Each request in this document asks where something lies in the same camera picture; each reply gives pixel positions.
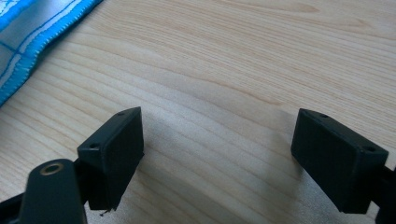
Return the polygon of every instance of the black plastic part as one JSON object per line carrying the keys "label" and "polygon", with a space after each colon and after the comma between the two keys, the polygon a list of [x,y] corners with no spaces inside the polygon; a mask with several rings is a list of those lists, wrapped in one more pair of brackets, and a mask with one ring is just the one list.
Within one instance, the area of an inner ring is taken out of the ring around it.
{"label": "black plastic part", "polygon": [[90,177],[80,184],[82,200],[91,210],[117,209],[144,155],[143,145],[141,109],[136,107],[114,115],[78,147],[78,176]]}
{"label": "black plastic part", "polygon": [[377,224],[396,223],[396,169],[384,167],[373,201],[379,206]]}
{"label": "black plastic part", "polygon": [[48,161],[29,174],[18,223],[87,223],[73,162]]}
{"label": "black plastic part", "polygon": [[23,193],[0,203],[0,224],[18,223]]}
{"label": "black plastic part", "polygon": [[300,109],[291,153],[339,211],[365,214],[388,152],[338,121]]}

